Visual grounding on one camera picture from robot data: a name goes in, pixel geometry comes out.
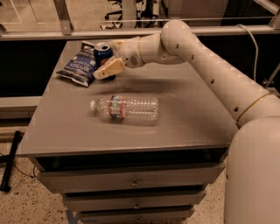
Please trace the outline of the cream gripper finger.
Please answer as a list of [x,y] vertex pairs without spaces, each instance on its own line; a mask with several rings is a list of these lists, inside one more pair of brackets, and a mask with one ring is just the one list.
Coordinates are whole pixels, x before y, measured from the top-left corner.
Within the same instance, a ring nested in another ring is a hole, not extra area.
[[139,37],[115,39],[109,44],[120,56],[134,56],[139,54]]
[[112,75],[119,74],[126,67],[126,63],[121,58],[111,57],[104,59],[101,63],[96,64],[94,77],[97,80],[103,80]]

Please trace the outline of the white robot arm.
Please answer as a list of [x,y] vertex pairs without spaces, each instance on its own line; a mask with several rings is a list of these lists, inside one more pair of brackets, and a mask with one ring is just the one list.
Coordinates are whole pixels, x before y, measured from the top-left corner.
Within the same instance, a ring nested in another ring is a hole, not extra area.
[[280,224],[280,99],[204,46],[180,20],[159,34],[111,43],[98,80],[125,67],[187,61],[239,125],[230,144],[225,224]]

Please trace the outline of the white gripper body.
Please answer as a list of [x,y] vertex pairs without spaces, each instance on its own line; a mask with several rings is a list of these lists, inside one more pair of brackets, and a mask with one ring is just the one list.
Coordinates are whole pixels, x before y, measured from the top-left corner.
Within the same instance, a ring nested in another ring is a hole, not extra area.
[[127,67],[142,67],[144,62],[140,54],[139,38],[125,40],[120,46],[119,56],[124,60]]

